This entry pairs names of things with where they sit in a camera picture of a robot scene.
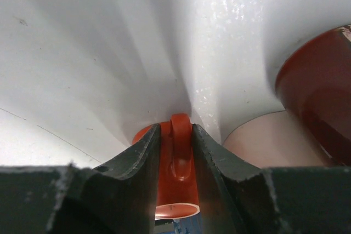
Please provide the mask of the dark brown mug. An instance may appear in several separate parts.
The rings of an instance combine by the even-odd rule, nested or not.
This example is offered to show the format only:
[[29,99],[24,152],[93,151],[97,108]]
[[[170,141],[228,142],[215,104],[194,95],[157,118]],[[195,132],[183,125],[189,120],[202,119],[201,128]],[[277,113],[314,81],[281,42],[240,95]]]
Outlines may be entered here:
[[350,25],[313,38],[283,64],[275,92],[339,165],[350,165]]

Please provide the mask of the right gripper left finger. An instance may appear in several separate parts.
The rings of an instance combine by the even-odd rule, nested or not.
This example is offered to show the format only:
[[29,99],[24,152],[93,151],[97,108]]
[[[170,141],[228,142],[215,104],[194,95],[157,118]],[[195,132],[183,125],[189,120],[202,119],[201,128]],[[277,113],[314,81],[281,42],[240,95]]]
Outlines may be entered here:
[[153,233],[161,128],[94,168],[1,167],[1,233]]

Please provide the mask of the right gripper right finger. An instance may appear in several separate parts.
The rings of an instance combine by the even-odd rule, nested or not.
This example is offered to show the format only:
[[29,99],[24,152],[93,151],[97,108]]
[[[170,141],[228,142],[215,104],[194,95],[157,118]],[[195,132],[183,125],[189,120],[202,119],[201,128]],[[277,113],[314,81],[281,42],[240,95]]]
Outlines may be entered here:
[[349,167],[260,169],[200,125],[191,139],[204,233],[350,233]]

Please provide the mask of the orange mug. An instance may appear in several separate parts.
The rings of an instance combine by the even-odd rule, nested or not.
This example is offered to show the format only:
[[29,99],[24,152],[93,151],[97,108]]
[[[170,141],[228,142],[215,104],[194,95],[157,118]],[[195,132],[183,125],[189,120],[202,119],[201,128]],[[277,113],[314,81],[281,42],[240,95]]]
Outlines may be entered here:
[[182,219],[200,212],[191,135],[186,113],[172,115],[161,126],[156,219]]

